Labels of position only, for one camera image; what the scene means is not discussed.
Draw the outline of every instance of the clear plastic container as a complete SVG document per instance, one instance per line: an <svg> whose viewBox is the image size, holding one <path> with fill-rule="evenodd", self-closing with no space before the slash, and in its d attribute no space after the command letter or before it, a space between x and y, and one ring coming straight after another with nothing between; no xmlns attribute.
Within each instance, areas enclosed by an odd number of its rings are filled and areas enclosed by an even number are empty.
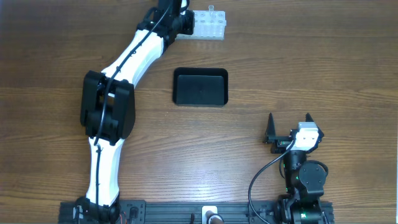
<svg viewBox="0 0 398 224"><path fill-rule="evenodd" d="M214 6L209 6L209 11L193 11L195 13L195 27L192 35L179 34L177 39L195 40L224 40L226 19L224 11L214 11Z"/></svg>

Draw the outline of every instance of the table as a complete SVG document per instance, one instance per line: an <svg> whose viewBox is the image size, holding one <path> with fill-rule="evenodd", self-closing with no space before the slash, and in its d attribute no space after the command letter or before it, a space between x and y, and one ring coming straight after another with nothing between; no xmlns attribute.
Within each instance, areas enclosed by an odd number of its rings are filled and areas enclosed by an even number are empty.
<svg viewBox="0 0 398 224"><path fill-rule="evenodd" d="M84 195L90 150L79 122L88 70L130 43L156 1L6 0L0 20L0 221L56 222ZM262 143L273 112L288 134L309 112L325 133L312 159L329 166L323 200L337 223L396 215L397 1L192 1L226 11L225 40L181 40L136 89L136 123L122 149L122 199L245 202L275 155ZM172 102L177 67L229 72L223 108ZM284 193L277 166L254 199Z"/></svg>

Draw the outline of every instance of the wooden table surface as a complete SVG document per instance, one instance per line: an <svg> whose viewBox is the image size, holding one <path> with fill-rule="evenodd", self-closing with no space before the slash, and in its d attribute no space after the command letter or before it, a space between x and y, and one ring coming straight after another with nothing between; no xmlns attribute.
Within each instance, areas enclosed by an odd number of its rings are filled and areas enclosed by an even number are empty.
<svg viewBox="0 0 398 224"><path fill-rule="evenodd" d="M5 0L0 5L0 222L56 222L84 195L90 148L80 126L83 78L130 43L155 0ZM309 112L325 133L323 200L337 223L396 215L398 2L192 0L226 11L224 41L179 40L136 89L136 123L122 149L122 199L246 202L273 112L288 134ZM172 102L177 67L229 72L223 108ZM254 199L284 193L277 166Z"/></svg>

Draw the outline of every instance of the wooden table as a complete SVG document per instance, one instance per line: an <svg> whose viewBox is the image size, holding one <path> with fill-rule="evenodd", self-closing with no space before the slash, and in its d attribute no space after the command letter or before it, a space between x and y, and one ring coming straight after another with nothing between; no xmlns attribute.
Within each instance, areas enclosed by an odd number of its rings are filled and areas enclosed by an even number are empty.
<svg viewBox="0 0 398 224"><path fill-rule="evenodd" d="M156 1L5 0L0 9L0 222L56 222L84 195L90 150L80 126L83 77L130 43ZM396 215L397 1L196 1L226 11L225 40L181 40L136 90L123 146L122 199L246 202L249 181L275 158L267 117L288 134L310 112L325 133L311 154L330 175L323 200L338 223ZM172 102L177 67L229 72L223 108ZM284 193L277 166L254 199Z"/></svg>

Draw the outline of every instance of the wood grain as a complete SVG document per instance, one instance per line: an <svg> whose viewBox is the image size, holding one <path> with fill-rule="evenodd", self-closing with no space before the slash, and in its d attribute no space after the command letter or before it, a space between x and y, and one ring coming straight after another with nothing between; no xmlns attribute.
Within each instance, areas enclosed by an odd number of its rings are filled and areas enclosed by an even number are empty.
<svg viewBox="0 0 398 224"><path fill-rule="evenodd" d="M130 43L156 1L17 0L0 7L0 222L57 221L83 195L90 151L80 126L83 77ZM397 1L192 1L226 11L225 40L180 40L136 90L136 124L123 147L122 199L245 202L274 155L262 143L310 112L325 133L311 156L329 166L325 195L337 223L392 223L398 128ZM177 67L223 67L223 108L172 103ZM255 199L284 192L277 167Z"/></svg>

